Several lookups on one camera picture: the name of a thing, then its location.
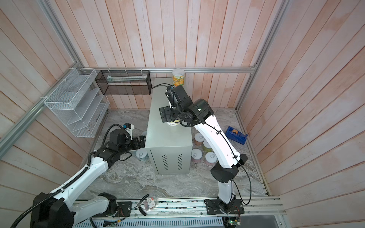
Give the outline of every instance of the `can lid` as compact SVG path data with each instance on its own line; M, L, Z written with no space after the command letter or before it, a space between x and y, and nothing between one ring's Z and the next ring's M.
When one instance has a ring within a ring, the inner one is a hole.
M214 152L208 152L206 155L205 155L205 159L207 160L207 162L209 163L214 163L217 161L217 156L215 156L215 153Z
M203 145L204 145L206 148L212 148L212 147L209 145L209 143L208 143L208 141L207 141L206 139L204 140Z
M144 158L146 155L147 155L147 150L145 148L141 148L136 151L137 158Z
M200 149L193 149L191 151L191 157L194 159L200 159L203 157L203 152Z
M179 77L179 76L183 76L184 74L185 74L185 71L181 68L175 68L172 70L172 75L174 75L174 76Z
M196 133L194 135L194 139L198 142L203 142L204 141L204 136L201 133Z

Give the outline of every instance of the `black pliers handle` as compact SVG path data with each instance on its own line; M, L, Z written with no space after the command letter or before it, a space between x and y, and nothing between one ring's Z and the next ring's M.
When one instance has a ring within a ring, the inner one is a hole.
M143 209L142 209L142 207L141 207L141 204L142 204L142 202L143 202L145 199L147 199L149 196L150 196L149 194L147 194L147 195L143 196L143 197L142 197L142 199L141 199L141 200L139 201L139 203L138 203L138 210L139 210L139 212L140 212L142 215L144 215L144 216L146 216L146 215L147 215L147 213L143 211Z

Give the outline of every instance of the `gray marble surface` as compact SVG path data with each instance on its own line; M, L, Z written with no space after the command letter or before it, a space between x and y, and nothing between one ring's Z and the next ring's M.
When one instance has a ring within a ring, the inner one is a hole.
M240 129L235 111L231 109L215 109L215 115L223 131L228 126ZM140 135L147 130L149 110L120 110L110 111L101 131L95 148L101 146L103 136L108 127L114 123L134 124L133 136ZM198 131L192 128L192 137ZM231 140L233 146L241 153L245 153L248 161L244 165L252 182L252 195L262 196L266 191L262 188L259 174L256 171L252 156L247 145L242 145ZM210 174L210 167L203 162L191 163L189 174L156 175L149 160L139 161L136 157L122 162L117 161L111 169L98 177L79 197L79 199L92 199L99 193L107 192L119 199L142 198L150 194L157 198L164 197L217 197L218 183ZM250 184L245 172L240 172L235 178L242 196L249 196Z

